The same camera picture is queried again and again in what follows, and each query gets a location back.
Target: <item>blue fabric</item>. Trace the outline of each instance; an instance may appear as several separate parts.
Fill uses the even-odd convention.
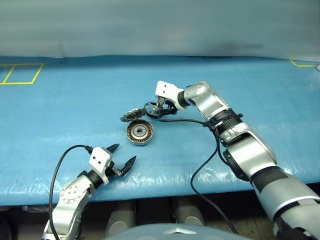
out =
[[[47,204],[61,154],[76,144],[119,143],[117,167],[132,156],[131,171],[101,186],[93,201],[190,195],[192,173],[215,148],[211,133],[195,123],[157,122],[145,146],[126,137],[122,114],[155,101],[157,81],[184,88],[208,81],[274,150],[279,166],[305,183],[320,181],[320,72],[289,60],[248,57],[86,58],[0,57],[0,64],[44,63],[33,84],[0,85],[0,205]],[[9,67],[0,66],[0,77]],[[30,82],[36,68],[17,66],[7,83]],[[202,120],[195,107],[172,118]],[[89,169],[75,149],[59,170],[60,188]],[[202,193],[252,189],[215,157],[195,178]]]

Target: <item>yellow tape line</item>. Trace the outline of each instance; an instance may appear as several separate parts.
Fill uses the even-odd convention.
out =
[[[292,62],[293,65],[295,65],[298,68],[315,68],[318,66],[318,65],[300,65],[300,64],[295,63],[295,61],[293,61],[293,60],[290,60],[290,61]]]
[[[35,66],[35,65],[40,65],[39,69],[36,71],[34,77],[32,78],[32,81],[27,81],[27,82],[7,82],[8,78],[16,68],[16,66]],[[3,82],[0,83],[0,85],[30,85],[34,84],[36,81],[38,75],[40,74],[42,68],[44,67],[44,63],[17,63],[17,64],[0,64],[0,67],[8,67],[12,66],[10,71],[7,73],[7,75],[4,77]]]

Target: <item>black cable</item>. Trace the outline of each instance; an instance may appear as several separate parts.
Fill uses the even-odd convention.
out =
[[[55,181],[56,181],[56,177],[57,177],[57,174],[58,174],[58,170],[60,168],[60,165],[63,161],[63,159],[65,158],[65,156],[67,155],[68,152],[70,152],[72,149],[75,149],[75,148],[87,148],[86,145],[74,145],[72,147],[69,147],[63,154],[62,156],[60,157],[59,161],[58,161],[58,164],[56,165],[55,167],[55,170],[54,170],[54,173],[53,173],[53,176],[52,176],[52,180],[51,180],[51,185],[50,185],[50,191],[49,191],[49,224],[50,224],[50,228],[52,230],[52,233],[54,235],[54,238],[56,240],[60,240],[59,239],[59,236],[57,234],[57,231],[56,231],[56,228],[54,226],[54,221],[53,221],[53,218],[52,218],[52,211],[53,211],[53,204],[52,204],[52,201],[53,201],[53,195],[54,195],[54,186],[55,186]]]
[[[166,120],[160,120],[161,122],[191,122],[191,123],[197,123],[197,124],[201,124],[203,126],[206,126],[208,128],[210,128],[210,131],[213,133],[214,138],[215,138],[215,142],[216,142],[216,147],[214,152],[211,154],[211,156],[204,161],[204,163],[201,164],[200,167],[198,167],[198,169],[193,173],[191,180],[190,180],[190,185],[192,190],[203,200],[205,200],[208,204],[210,204],[212,207],[214,207],[219,213],[220,215],[223,217],[223,219],[226,221],[226,223],[229,225],[230,229],[232,230],[233,233],[238,234],[238,231],[236,230],[235,226],[232,224],[232,222],[228,219],[228,217],[226,216],[226,214],[221,210],[221,208],[215,204],[213,201],[211,201],[210,199],[208,199],[207,197],[205,197],[203,194],[201,194],[200,192],[198,192],[198,190],[195,188],[194,186],[194,179],[196,177],[196,175],[200,172],[200,170],[217,154],[219,154],[221,160],[228,165],[227,161],[225,161],[221,155],[220,152],[220,141],[219,141],[219,137],[218,137],[218,131],[216,130],[216,128],[211,127],[211,125],[207,122],[203,122],[203,121],[198,121],[198,120],[194,120],[194,119],[188,119],[188,118],[176,118],[176,119],[166,119]]]

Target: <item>metal gear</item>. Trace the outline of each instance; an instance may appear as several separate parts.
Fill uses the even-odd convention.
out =
[[[146,113],[147,110],[145,108],[135,108],[123,114],[120,120],[127,123],[133,122],[143,117]]]
[[[151,123],[145,120],[136,120],[129,124],[126,128],[126,135],[130,142],[134,145],[146,145],[152,138],[154,128]]]

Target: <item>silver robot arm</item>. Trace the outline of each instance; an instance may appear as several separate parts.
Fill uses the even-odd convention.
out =
[[[320,240],[320,197],[277,166],[272,149],[207,82],[183,90],[159,81],[155,95],[154,111],[164,109],[166,101],[177,110],[195,106],[216,129],[228,165],[239,179],[250,181],[277,237]]]
[[[123,169],[114,168],[112,153],[119,144],[107,148],[92,149],[90,171],[83,171],[76,180],[68,182],[60,191],[59,201],[52,212],[54,228],[60,240],[75,240],[79,237],[81,216],[89,198],[101,185],[106,185],[114,175],[124,176],[134,164],[136,157],[126,162]],[[43,240],[56,240],[48,221],[42,234]]]

